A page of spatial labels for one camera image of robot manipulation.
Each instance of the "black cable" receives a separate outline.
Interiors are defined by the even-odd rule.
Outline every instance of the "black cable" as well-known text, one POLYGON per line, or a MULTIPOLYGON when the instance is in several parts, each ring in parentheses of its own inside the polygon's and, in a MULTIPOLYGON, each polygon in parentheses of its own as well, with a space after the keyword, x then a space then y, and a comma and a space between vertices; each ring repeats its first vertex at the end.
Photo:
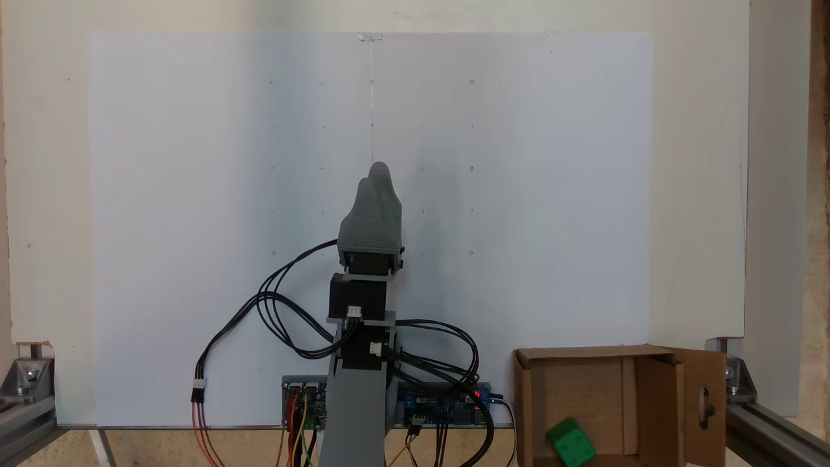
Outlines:
POLYGON ((479 354, 478 354, 478 346, 476 342, 472 339, 472 337, 467 334, 466 331, 463 329, 453 326, 451 324, 447 324, 445 322, 435 321, 435 320, 428 320, 428 319, 406 319, 406 320, 397 320, 395 322, 396 326, 399 327, 415 327, 419 329, 427 329, 431 331, 438 331, 444 332, 446 334, 450 334, 452 336, 458 337, 459 339, 463 340, 469 347, 472 352, 472 359, 470 362, 470 366, 463 371, 458 366, 450 365, 448 363, 442 361, 436 361, 430 358, 426 358, 424 356, 416 356, 413 354, 408 354, 411 357, 417 358, 423 365, 429 365, 433 368, 436 368, 440 371, 444 372, 452 372, 458 375, 461 375, 462 378, 459 379, 461 384, 464 384, 469 387, 475 387, 476 383, 479 380, 478 376, 478 366, 480 362, 479 354))
POLYGON ((412 448, 412 441, 415 441, 415 438, 417 438, 417 435, 413 436, 412 440, 407 443, 407 452, 409 453, 409 460, 412 461, 413 467, 417 467, 417 462, 415 461, 415 454, 413 454, 412 448))
POLYGON ((516 433, 516 418, 515 418, 515 414, 513 413, 513 408, 512 408, 512 407, 510 407, 510 404, 508 404, 508 403, 505 401, 505 397, 504 397, 503 395, 501 395, 501 394, 496 394, 496 393, 494 393, 494 392, 491 392, 491 393, 490 393, 490 402, 492 402, 492 403, 494 403, 494 404, 499 404, 499 405, 504 406, 504 407, 507 409, 507 413, 509 413, 509 414, 510 414, 510 425, 512 425, 512 426, 513 426, 513 453, 510 455, 510 460, 508 460, 508 461, 507 461, 507 466, 506 466, 506 467, 511 467, 511 466, 513 465, 513 460, 514 460, 514 459, 515 459, 515 457, 516 457, 516 444, 517 444, 517 442, 518 442, 518 440, 517 440, 517 438, 516 438, 517 433, 516 433))
POLYGON ((450 422, 446 419, 444 420, 444 433, 443 433, 443 440, 441 441, 441 462, 438 463, 438 467, 444 467, 444 454, 447 452, 447 437, 450 435, 450 422))
POLYGON ((311 453, 314 452, 314 445, 317 443, 317 429, 314 428, 314 433, 311 435, 311 442, 309 443, 308 451, 305 453, 305 467, 311 467, 311 453))
MULTIPOLYGON (((443 379, 444 381, 452 383, 453 385, 455 385, 458 389, 460 389, 462 392, 464 392, 467 396, 469 396, 472 399, 472 401, 476 404, 476 407, 478 407, 478 410, 480 410, 481 414, 484 416, 484 422, 485 422, 485 426, 487 428, 487 431, 486 431, 486 435, 485 435, 485 438, 484 438, 484 442, 481 444, 481 447, 478 449, 478 451, 470 459, 468 459, 466 462, 461 464, 461 467, 472 467, 473 465, 476 464, 476 462, 481 460, 481 458, 484 457, 484 454, 486 454, 488 449, 490 449, 490 447, 493 444, 493 438, 494 438, 495 433, 496 433, 496 427, 493 424, 493 417, 490 414, 490 411, 487 409, 487 406, 484 404, 484 401, 481 400, 481 398, 476 394, 476 392, 472 388, 470 388, 469 386, 461 383, 459 380, 453 378, 452 376, 449 376, 446 373, 443 373, 439 370, 436 370, 436 369, 434 369, 430 366, 419 366, 419 363, 417 362, 417 360, 414 360, 409 356, 405 356, 402 353, 397 352, 397 351, 395 351, 395 350, 393 350, 389 347, 386 347, 386 346, 383 347, 383 354, 386 355, 387 357, 391 358, 392 360, 400 361, 401 363, 404 363, 404 364, 409 365, 409 366, 413 366, 413 367, 415 367, 419 370, 425 371, 425 372, 430 373, 434 376, 438 376, 439 378, 443 379)), ((410 379, 416 379, 413 376, 408 376, 408 377, 410 379)))
MULTIPOLYGON (((205 348, 202 355, 199 357, 199 360, 196 364, 196 371, 195 371, 196 379, 200 379, 200 380, 204 379, 205 365, 206 365, 206 362, 208 360, 208 354, 212 350, 213 346, 216 345, 216 343, 220 339, 222 339, 223 336, 225 336, 228 332, 230 332, 231 329, 233 329, 237 324, 239 324, 239 322, 241 322, 242 319, 245 316, 247 316, 247 314, 254 307, 257 308, 257 311, 259 312, 259 315, 260 315, 260 319, 262 320, 263 323, 265 323, 266 327, 268 327, 268 330, 271 331, 271 333, 273 333, 278 339, 280 339, 288 347, 290 347, 294 352, 296 352, 297 355, 302 356, 302 357, 307 358, 307 359, 310 359, 310 360, 318 360, 320 358, 325 358, 325 357, 331 355, 332 353, 334 353, 335 351, 337 351, 337 349, 340 348, 340 346, 343 345, 343 342, 354 334, 354 330, 355 330, 354 326, 350 326, 346 330, 346 333, 343 335, 343 337, 341 339, 339 339, 337 342, 334 342, 334 337, 331 335, 331 333, 326 331, 302 307, 300 307, 296 303, 292 302, 288 297, 285 297, 284 295, 277 293, 276 288, 275 288, 274 291, 269 291, 268 290, 268 288, 270 287, 270 284, 274 281, 275 278, 280 276, 281 273, 282 273, 282 276, 280 277, 280 282, 282 281, 282 278, 285 277, 285 273, 287 273, 288 270, 290 270, 299 261, 301 261, 304 258, 308 258, 311 254, 313 254, 317 251, 320 251, 323 248, 328 248, 328 247, 331 247, 331 246, 335 246, 336 244, 337 244, 337 240, 330 240, 329 242, 317 245, 316 247, 314 247, 314 248, 312 248, 308 251, 303 252, 300 256, 295 258, 293 261, 291 261, 290 263, 288 263, 287 265, 283 266, 282 268, 278 269, 275 273, 273 273, 262 284, 262 286, 260 286, 260 291, 256 295, 254 295, 253 297, 249 298, 245 302, 245 304, 242 305, 242 307, 236 312, 236 314, 233 315, 231 320, 228 321, 228 323, 225 325, 225 327, 223 327, 222 330, 219 331, 219 333, 217 333, 217 335, 214 336, 213 339, 211 339, 211 341, 208 343, 207 347, 205 348), (271 316, 270 309, 268 308, 267 303, 269 301, 275 304, 275 308, 274 308, 274 311, 273 311, 273 316, 276 318, 276 321, 274 321, 273 317, 271 316), (273 327, 269 326, 269 323, 266 321, 265 315, 262 314, 262 311, 261 311, 261 308, 260 308, 260 303, 262 303, 262 302, 265 303, 265 305, 266 305, 266 310, 268 310, 267 316, 268 316, 269 320, 271 321, 271 324, 273 325, 273 327), (299 315, 300 318, 303 319, 303 321, 308 323, 311 326, 312 329, 317 331, 324 339, 326 339, 328 342, 333 342, 333 343, 331 345, 327 346, 327 347, 323 347, 321 349, 315 349, 315 350, 306 350, 306 349, 302 349, 302 348, 299 348, 298 346, 296 346, 294 344, 294 342, 291 340, 291 336, 288 334, 287 329, 282 324, 282 320, 280 319, 279 314, 276 312, 276 303, 285 304, 289 309, 291 309, 291 311, 293 311, 297 315, 299 315)), ((204 398, 204 389, 199 391, 199 390, 194 388, 192 400, 194 402, 197 402, 197 403, 202 403, 203 398, 204 398)))
MULTIPOLYGON (((337 240, 330 240, 326 243, 321 243, 320 245, 317 245, 316 247, 314 247, 314 248, 312 248, 308 251, 303 252, 300 256, 295 258, 294 261, 291 261, 290 263, 286 264, 282 268, 278 269, 271 276, 269 276, 268 279, 266 279, 265 282, 262 283, 262 285, 260 286, 259 291, 260 292, 266 292, 266 291, 270 290, 271 284, 274 282, 274 279, 276 279, 278 276, 280 276, 280 273, 282 273, 282 276, 280 277, 280 279, 277 281, 276 285, 274 286, 274 292, 276 292, 276 290, 280 287, 280 284, 282 283, 282 280, 286 277, 286 274, 288 273, 288 271, 290 271, 291 268, 293 268, 295 264, 297 264, 298 262, 302 261, 305 258, 308 258, 310 255, 320 251, 321 249, 328 248, 328 247, 333 247, 336 244, 337 244, 337 240)), ((279 315, 276 314, 276 302, 272 301, 272 303, 274 305, 274 314, 276 316, 276 320, 280 323, 280 326, 277 326, 276 322, 274 322, 273 318, 271 317, 271 310, 268 307, 268 301, 264 302, 265 309, 266 309, 266 315, 268 316, 268 318, 271 321, 271 324, 273 325, 274 328, 282 327, 283 329, 285 329, 285 327, 282 326, 282 320, 280 320, 279 315)), ((256 305, 256 310, 259 312, 259 315, 260 315, 260 318, 262 319, 262 322, 265 323, 266 326, 268 326, 268 323, 265 321, 265 318, 263 317, 262 310, 260 309, 259 304, 256 305)), ((310 316, 308 316, 308 313, 305 313, 305 310, 300 315, 302 317, 304 317, 304 319, 305 319, 305 317, 310 318, 310 316)), ((334 338, 331 336, 331 334, 328 331, 326 331, 322 326, 320 326, 319 323, 314 321, 314 318, 310 318, 310 321, 306 320, 306 322, 308 322, 323 338, 325 338, 329 342, 332 342, 334 340, 334 338)))
POLYGON ((441 433, 442 433, 442 423, 441 420, 436 418, 435 420, 435 464, 433 467, 438 467, 438 461, 441 459, 441 433))

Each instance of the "box flap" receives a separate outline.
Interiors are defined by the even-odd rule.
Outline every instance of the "box flap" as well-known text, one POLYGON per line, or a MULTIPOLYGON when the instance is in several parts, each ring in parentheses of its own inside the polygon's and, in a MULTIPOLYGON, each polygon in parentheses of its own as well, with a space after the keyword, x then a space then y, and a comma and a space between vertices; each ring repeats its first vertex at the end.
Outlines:
POLYGON ((648 356, 634 362, 640 462, 649 467, 683 463, 683 365, 648 356))
POLYGON ((723 467, 726 449, 726 354, 671 350, 684 366, 686 462, 723 467), (708 417, 707 404, 709 412, 714 410, 714 414, 708 417), (701 417, 706 419, 703 425, 701 417))
POLYGON ((637 356, 637 355, 659 355, 671 353, 671 351, 643 344, 641 346, 607 346, 607 347, 556 347, 556 348, 532 348, 516 349, 516 358, 519 359, 522 367, 530 368, 533 365, 544 364, 545 361, 559 358, 598 358, 606 356, 637 356))
POLYGON ((533 406, 530 394, 530 370, 521 367, 518 358, 513 359, 513 394, 515 395, 516 455, 519 465, 533 461, 533 406))

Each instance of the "wire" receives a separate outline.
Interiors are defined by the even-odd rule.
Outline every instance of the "wire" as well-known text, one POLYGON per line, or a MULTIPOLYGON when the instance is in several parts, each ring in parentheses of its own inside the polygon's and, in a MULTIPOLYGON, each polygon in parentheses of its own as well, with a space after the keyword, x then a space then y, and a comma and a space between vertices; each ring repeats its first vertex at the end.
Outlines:
POLYGON ((287 273, 288 270, 291 269, 299 261, 301 261, 305 258, 308 258, 311 254, 316 253, 316 252, 320 251, 321 249, 332 247, 332 246, 335 246, 336 244, 337 244, 337 240, 330 240, 329 242, 317 245, 316 247, 314 247, 314 248, 312 248, 308 251, 303 252, 300 256, 295 258, 293 261, 291 261, 287 265, 283 266, 282 268, 279 268, 268 279, 266 279, 266 281, 262 284, 262 286, 260 286, 259 292, 257 292, 256 295, 254 295, 253 297, 248 298, 248 300, 245 302, 245 304, 242 305, 242 307, 239 308, 239 310, 236 312, 236 314, 233 315, 231 320, 227 322, 225 327, 223 327, 222 330, 220 330, 216 334, 216 336, 214 336, 213 339, 211 339, 211 341, 208 343, 207 347, 205 348, 202 355, 199 357, 199 360, 196 364, 196 372, 195 372, 196 375, 195 375, 195 377, 197 379, 204 379, 205 366, 206 366, 206 363, 207 363, 207 360, 208 360, 208 355, 209 355, 210 351, 212 350, 213 346, 216 345, 216 343, 219 342, 219 340, 222 339, 222 337, 225 336, 228 332, 230 332, 237 324, 239 324, 239 322, 241 322, 242 319, 245 316, 247 316, 247 314, 254 307, 257 308, 257 311, 259 312, 260 318, 262 319, 262 322, 265 323, 265 325, 268 327, 268 330, 271 331, 275 336, 277 336, 281 341, 283 341, 288 347, 290 347, 292 350, 297 352, 298 355, 303 356, 305 358, 311 358, 311 359, 325 358, 326 356, 329 356, 332 353, 334 353, 340 347, 340 345, 342 345, 342 342, 345 339, 347 339, 348 337, 351 337, 351 335, 344 334, 343 338, 340 339, 339 344, 337 344, 337 345, 333 344, 332 346, 324 347, 323 349, 319 349, 317 351, 307 351, 307 350, 304 350, 304 349, 300 349, 299 347, 294 345, 293 341, 291 340, 291 337, 288 334, 288 331, 286 330, 285 326, 282 325, 282 320, 280 319, 279 314, 276 313, 276 303, 277 302, 285 304, 293 312, 295 312, 297 315, 299 315, 303 319, 303 321, 305 321, 306 323, 311 325, 311 327, 315 331, 317 331, 327 341, 332 342, 334 340, 334 338, 331 336, 331 334, 329 332, 327 332, 302 307, 300 307, 296 303, 292 302, 288 297, 285 297, 284 295, 281 295, 281 294, 277 293, 276 288, 273 291, 268 290, 268 288, 270 287, 270 285, 274 281, 274 279, 277 276, 279 276, 280 274, 282 274, 282 277, 280 278, 280 281, 277 282, 277 286, 279 286, 279 283, 282 281, 282 278, 285 276, 285 273, 287 273), (274 322, 274 320, 271 318, 270 308, 268 308, 268 306, 267 306, 267 303, 269 301, 271 301, 272 303, 275 304, 274 316, 276 317, 276 321, 279 322, 279 325, 277 325, 277 322, 274 322), (261 311, 261 308, 260 308, 260 303, 261 302, 265 303, 266 310, 269 311, 268 317, 270 318, 269 321, 271 321, 271 324, 273 324, 273 327, 269 326, 269 322, 266 321, 265 316, 262 314, 262 311, 261 311))
POLYGON ((314 467, 314 463, 311 462, 311 453, 309 452, 308 445, 305 444, 305 430, 300 432, 300 438, 303 439, 303 451, 305 452, 305 465, 310 467, 314 467))
POLYGON ((283 436, 280 437, 280 453, 276 457, 276 467, 280 467, 280 460, 282 460, 282 439, 285 437, 286 431, 288 431, 288 445, 291 446, 291 418, 294 413, 295 400, 296 394, 291 394, 286 403, 286 413, 283 416, 283 436))
MULTIPOLYGON (((496 434, 496 427, 493 424, 493 417, 490 414, 490 411, 487 409, 487 406, 484 404, 484 402, 481 400, 481 398, 476 394, 475 390, 473 390, 469 386, 463 384, 459 380, 453 378, 452 376, 447 375, 446 373, 443 373, 443 372, 441 372, 437 369, 434 369, 430 366, 420 365, 416 360, 412 359, 410 356, 405 356, 402 353, 397 352, 397 351, 389 348, 388 346, 384 346, 382 348, 382 351, 383 351, 383 354, 386 355, 387 357, 391 357, 392 359, 394 359, 396 361, 407 364, 409 366, 413 366, 413 367, 415 367, 419 370, 425 371, 425 372, 430 373, 434 376, 438 376, 439 378, 443 379, 444 381, 452 383, 454 386, 456 386, 458 389, 460 389, 462 392, 464 392, 467 396, 469 396, 473 400, 473 402, 475 402, 476 407, 478 407, 478 409, 481 411, 482 416, 484 417, 484 422, 485 422, 485 425, 486 425, 486 428, 487 428, 487 432, 486 432, 486 435, 485 435, 485 438, 484 438, 484 442, 481 444, 481 447, 478 449, 478 451, 470 459, 468 459, 466 462, 461 464, 461 467, 472 467, 473 465, 476 464, 476 462, 481 460, 481 458, 484 457, 484 454, 486 454, 486 452, 490 449, 490 446, 492 446, 492 444, 493 444, 493 438, 496 434)), ((416 378, 414 378, 413 376, 408 376, 408 377, 412 380, 416 380, 416 378)))
POLYGON ((314 452, 314 445, 317 442, 317 429, 314 428, 314 434, 311 435, 311 444, 305 449, 305 467, 314 467, 311 464, 311 453, 314 452))
POLYGON ((415 461, 415 454, 413 454, 412 443, 417 438, 417 435, 413 435, 412 439, 409 440, 407 443, 407 452, 409 453, 409 460, 412 461, 413 467, 417 467, 417 462, 415 461))
POLYGON ((305 393, 305 399, 303 400, 303 420, 300 422, 299 430, 300 433, 296 436, 297 439, 294 441, 294 449, 291 450, 291 458, 295 459, 295 455, 297 452, 297 446, 300 444, 300 438, 302 437, 301 434, 305 430, 305 416, 308 413, 309 409, 309 395, 305 393))
POLYGON ((202 441, 199 439, 198 431, 196 431, 196 404, 191 404, 190 408, 190 418, 193 421, 193 436, 196 438, 196 444, 199 445, 199 449, 202 451, 202 454, 207 459, 207 462, 210 463, 213 467, 216 467, 216 464, 213 463, 213 459, 211 459, 208 451, 202 445, 202 441))
POLYGON ((438 465, 439 465, 438 463, 441 460, 441 438, 442 438, 442 423, 441 423, 440 420, 436 420, 436 423, 435 423, 435 464, 434 464, 434 467, 438 467, 438 465))
POLYGON ((449 435, 450 424, 448 421, 444 420, 443 439, 441 441, 441 461, 438 463, 438 467, 444 467, 444 454, 447 452, 447 437, 449 435))
POLYGON ((515 413, 513 411, 513 405, 510 403, 510 401, 508 401, 504 397, 502 397, 500 399, 493 399, 492 394, 491 394, 490 401, 493 402, 494 404, 503 405, 507 409, 507 412, 510 414, 510 424, 513 426, 513 454, 510 455, 510 460, 507 461, 507 466, 506 467, 511 467, 513 465, 513 460, 516 457, 516 449, 518 447, 517 445, 518 445, 518 442, 519 442, 518 435, 516 434, 516 418, 515 418, 515 413))
POLYGON ((406 443, 403 445, 403 448, 401 448, 401 450, 400 450, 400 451, 398 451, 398 453, 397 453, 397 454, 395 455, 395 457, 392 459, 392 462, 390 462, 390 463, 386 464, 386 467, 392 467, 392 464, 394 464, 394 463, 395 463, 395 461, 396 461, 396 460, 398 460, 398 457, 400 457, 400 456, 401 456, 401 454, 403 454, 403 452, 404 452, 405 450, 408 450, 408 449, 409 449, 409 446, 413 443, 413 441, 415 441, 415 438, 416 438, 416 436, 412 436, 412 438, 410 438, 410 435, 407 435, 407 440, 406 440, 406 443))
POLYGON ((199 414, 199 428, 200 430, 202 430, 204 439, 207 439, 207 445, 210 446, 210 450, 211 452, 213 452, 213 457, 216 458, 216 461, 219 463, 221 467, 225 467, 225 464, 222 463, 222 459, 219 458, 219 454, 216 453, 216 449, 213 447, 213 443, 210 441, 210 433, 208 432, 208 418, 205 416, 205 405, 197 404, 196 408, 198 409, 199 414))
POLYGON ((461 378, 458 380, 461 384, 469 386, 471 388, 475 388, 476 383, 479 380, 478 366, 480 363, 480 358, 476 342, 472 339, 472 337, 469 334, 467 334, 466 331, 451 324, 447 324, 445 322, 429 319, 397 320, 395 322, 395 325, 398 327, 415 327, 419 329, 427 329, 430 331, 444 332, 446 334, 450 334, 451 336, 458 337, 459 339, 464 341, 470 347, 472 353, 470 366, 466 370, 460 368, 459 366, 454 366, 443 361, 434 360, 432 358, 417 356, 405 351, 402 351, 401 353, 405 356, 410 357, 412 360, 417 361, 417 363, 419 363, 420 365, 430 366, 434 369, 443 371, 445 373, 455 373, 461 376, 461 378))
POLYGON ((286 428, 283 427, 282 430, 280 430, 280 433, 280 450, 276 453, 276 467, 280 467, 280 460, 282 459, 282 444, 286 440, 286 428))
POLYGON ((288 425, 288 459, 286 460, 286 467, 291 467, 291 446, 294 444, 294 414, 297 408, 297 394, 291 395, 291 405, 286 415, 286 424, 288 425))

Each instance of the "cardboard box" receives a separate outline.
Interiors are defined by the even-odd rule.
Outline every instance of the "cardboard box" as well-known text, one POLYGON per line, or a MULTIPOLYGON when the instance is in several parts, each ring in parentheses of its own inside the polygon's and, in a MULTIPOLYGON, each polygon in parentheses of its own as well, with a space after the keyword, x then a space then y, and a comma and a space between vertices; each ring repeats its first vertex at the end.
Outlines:
POLYGON ((567 417, 597 456, 586 467, 723 467, 726 354, 642 346, 518 349, 520 467, 559 467, 545 433, 567 417))

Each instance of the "white connector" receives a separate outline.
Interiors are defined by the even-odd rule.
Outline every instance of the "white connector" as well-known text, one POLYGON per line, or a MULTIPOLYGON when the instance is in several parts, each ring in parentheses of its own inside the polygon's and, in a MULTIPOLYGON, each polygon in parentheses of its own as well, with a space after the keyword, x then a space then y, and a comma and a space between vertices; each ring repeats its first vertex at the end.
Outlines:
POLYGON ((363 317, 363 308, 350 306, 346 310, 346 317, 363 317))

